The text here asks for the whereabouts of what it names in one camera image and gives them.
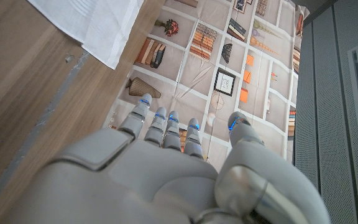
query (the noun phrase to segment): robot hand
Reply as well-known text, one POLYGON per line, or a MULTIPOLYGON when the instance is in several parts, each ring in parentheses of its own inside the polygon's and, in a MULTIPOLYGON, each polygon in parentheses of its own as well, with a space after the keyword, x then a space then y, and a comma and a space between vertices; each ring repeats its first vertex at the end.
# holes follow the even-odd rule
POLYGON ((330 223, 312 183, 267 149, 243 114, 229 118, 233 149, 218 174, 203 160, 194 118, 185 153, 176 111, 166 118, 159 108, 138 139, 151 102, 145 94, 118 130, 59 153, 1 223, 330 223))

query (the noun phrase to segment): blue led light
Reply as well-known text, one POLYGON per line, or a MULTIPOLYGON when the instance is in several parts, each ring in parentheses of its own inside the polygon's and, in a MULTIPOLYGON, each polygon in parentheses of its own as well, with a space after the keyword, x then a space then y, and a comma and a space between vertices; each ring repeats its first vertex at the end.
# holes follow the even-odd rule
POLYGON ((199 130, 198 124, 196 124, 196 126, 190 125, 190 127, 196 129, 197 131, 199 130))
POLYGON ((240 117, 235 117, 235 118, 234 118, 233 123, 229 126, 229 130, 230 130, 230 131, 233 130, 233 127, 234 127, 234 125, 236 124, 237 119, 239 119, 239 118, 240 118, 240 117))
POLYGON ((139 101, 143 103, 147 103, 148 105, 150 104, 147 100, 140 99, 139 101))
POLYGON ((162 118, 163 120, 165 120, 165 117, 164 117, 164 116, 162 116, 162 115, 159 115, 159 113, 158 113, 158 112, 155 114, 155 116, 158 116, 159 118, 162 118))
POLYGON ((173 119, 173 118, 170 118, 171 121, 174 121, 176 123, 179 123, 179 121, 177 119, 173 119))

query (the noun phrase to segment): robotic finger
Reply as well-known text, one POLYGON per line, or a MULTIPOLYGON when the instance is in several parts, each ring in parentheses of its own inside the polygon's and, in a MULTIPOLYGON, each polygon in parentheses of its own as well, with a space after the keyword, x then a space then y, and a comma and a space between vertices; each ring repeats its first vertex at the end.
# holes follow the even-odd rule
POLYGON ((176 111, 171 111, 171 113, 169 113, 162 147, 164 149, 175 149, 181 151, 179 137, 179 115, 176 111))
POLYGON ((231 146, 234 147, 240 140, 257 142, 264 146, 258 134, 248 122, 246 116, 240 112, 234 112, 229 117, 228 128, 230 132, 231 146))
POLYGON ((143 127, 144 119, 149 112, 152 96, 148 93, 144 94, 135 108, 128 114, 127 118, 122 122, 118 131, 130 134, 133 139, 139 137, 140 130, 143 127))
POLYGON ((200 136, 198 135, 199 129, 200 126, 198 125, 197 119, 192 118, 189 121, 188 129, 187 129, 185 154, 200 159, 204 159, 203 150, 201 149, 200 136))
POLYGON ((147 130, 144 141, 154 144, 157 147, 161 147, 166 115, 167 111, 165 108, 160 107, 157 110, 154 115, 153 123, 150 125, 149 130, 147 130))

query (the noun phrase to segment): gray wall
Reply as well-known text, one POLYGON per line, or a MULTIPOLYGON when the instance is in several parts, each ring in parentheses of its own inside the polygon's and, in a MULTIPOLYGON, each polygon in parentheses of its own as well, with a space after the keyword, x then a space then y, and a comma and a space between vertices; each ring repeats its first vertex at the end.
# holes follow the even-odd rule
POLYGON ((294 160, 321 193, 333 223, 358 223, 355 61, 358 0, 339 0, 304 28, 294 160))

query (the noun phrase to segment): framed picture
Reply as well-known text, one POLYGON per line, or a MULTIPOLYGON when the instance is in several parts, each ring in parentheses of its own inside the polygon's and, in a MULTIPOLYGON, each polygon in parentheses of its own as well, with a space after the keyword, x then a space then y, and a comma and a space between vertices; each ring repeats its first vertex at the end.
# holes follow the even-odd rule
POLYGON ((218 69, 215 79, 214 90, 232 96, 234 80, 236 77, 224 70, 218 69))
POLYGON ((241 13, 244 13, 244 11, 246 10, 246 0, 234 0, 233 9, 241 13))

